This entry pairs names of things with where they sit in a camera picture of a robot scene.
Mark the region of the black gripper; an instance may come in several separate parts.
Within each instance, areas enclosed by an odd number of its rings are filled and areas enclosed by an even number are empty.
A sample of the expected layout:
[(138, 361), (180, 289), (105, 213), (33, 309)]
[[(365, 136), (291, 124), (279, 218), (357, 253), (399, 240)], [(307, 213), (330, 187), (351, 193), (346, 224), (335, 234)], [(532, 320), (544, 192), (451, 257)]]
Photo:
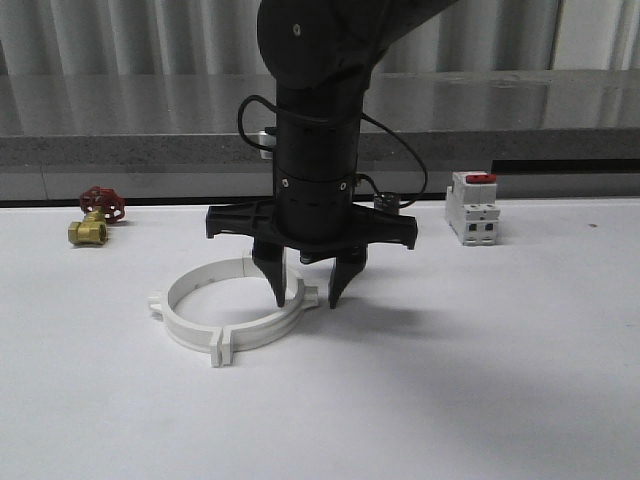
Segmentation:
[(365, 268), (374, 243), (415, 248), (418, 227), (411, 216), (385, 213), (353, 202), (350, 179), (310, 182), (277, 175), (268, 200), (211, 206), (206, 236), (243, 235), (253, 239), (252, 259), (283, 307), (286, 296), (284, 250), (300, 252), (304, 263), (335, 258), (329, 306), (336, 307), (348, 284)]

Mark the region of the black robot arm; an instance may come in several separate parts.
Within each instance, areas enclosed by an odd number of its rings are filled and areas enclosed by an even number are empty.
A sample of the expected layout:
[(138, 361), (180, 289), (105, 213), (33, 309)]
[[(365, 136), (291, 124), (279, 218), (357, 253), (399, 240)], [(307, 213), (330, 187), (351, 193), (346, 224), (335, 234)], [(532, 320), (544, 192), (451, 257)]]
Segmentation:
[(285, 301), (284, 251), (303, 263), (334, 263), (336, 303), (365, 267), (372, 243), (413, 248), (411, 216), (354, 203), (363, 99), (389, 46), (446, 8), (443, 1), (264, 1), (257, 15), (260, 54), (276, 82), (273, 196), (214, 206), (206, 233), (246, 235), (252, 258)]

